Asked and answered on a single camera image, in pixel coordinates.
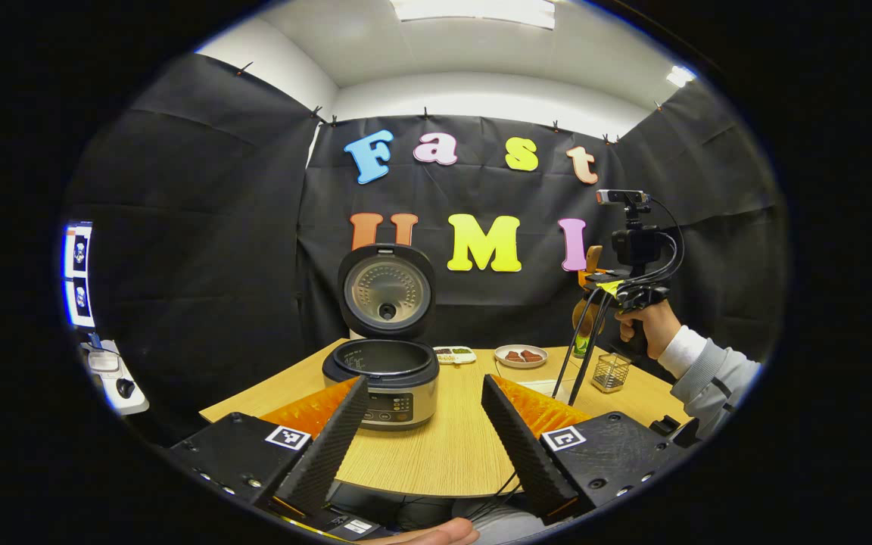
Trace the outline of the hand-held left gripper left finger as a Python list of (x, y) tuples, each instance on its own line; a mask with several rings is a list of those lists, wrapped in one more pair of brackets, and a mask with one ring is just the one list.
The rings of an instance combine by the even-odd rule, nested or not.
[(359, 431), (368, 380), (352, 378), (324, 393), (332, 398), (321, 427), (232, 412), (167, 452), (190, 476), (239, 503), (288, 519), (315, 519)]

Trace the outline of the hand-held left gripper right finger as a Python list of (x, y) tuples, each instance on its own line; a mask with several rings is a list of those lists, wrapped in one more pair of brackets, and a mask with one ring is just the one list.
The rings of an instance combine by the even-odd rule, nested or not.
[(500, 439), (528, 511), (544, 524), (605, 512), (679, 466), (691, 425), (651, 425), (623, 412), (588, 416), (519, 383), (486, 375), (481, 406)]

